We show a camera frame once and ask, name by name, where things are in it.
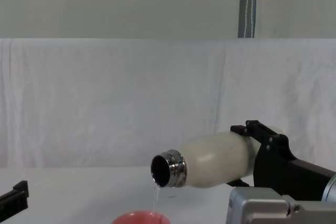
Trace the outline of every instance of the white backdrop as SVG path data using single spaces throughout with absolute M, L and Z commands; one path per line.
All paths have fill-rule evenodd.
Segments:
M 0 165 L 149 165 L 258 119 L 336 169 L 336 40 L 0 41 Z

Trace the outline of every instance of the bottle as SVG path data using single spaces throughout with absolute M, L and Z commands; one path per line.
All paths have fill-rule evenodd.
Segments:
M 259 148 L 255 139 L 234 132 L 203 136 L 155 156 L 152 177 L 160 187 L 213 187 L 252 174 Z

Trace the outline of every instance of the gray wall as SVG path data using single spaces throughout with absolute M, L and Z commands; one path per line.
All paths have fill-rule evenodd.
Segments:
M 236 38 L 239 0 L 0 0 L 0 37 Z
M 336 38 L 335 0 L 257 0 L 259 38 Z

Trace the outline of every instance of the pink cup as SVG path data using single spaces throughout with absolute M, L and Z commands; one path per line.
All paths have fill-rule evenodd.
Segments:
M 170 224 L 170 221 L 158 212 L 134 211 L 119 216 L 112 224 Z

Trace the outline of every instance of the table surface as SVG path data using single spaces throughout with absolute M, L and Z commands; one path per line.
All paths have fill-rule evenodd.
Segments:
M 153 209 L 148 167 L 0 169 L 0 174 L 2 194 L 21 180 L 29 186 L 29 208 L 7 224 L 107 224 L 125 212 Z M 225 223 L 231 189 L 162 188 L 157 210 L 172 224 Z

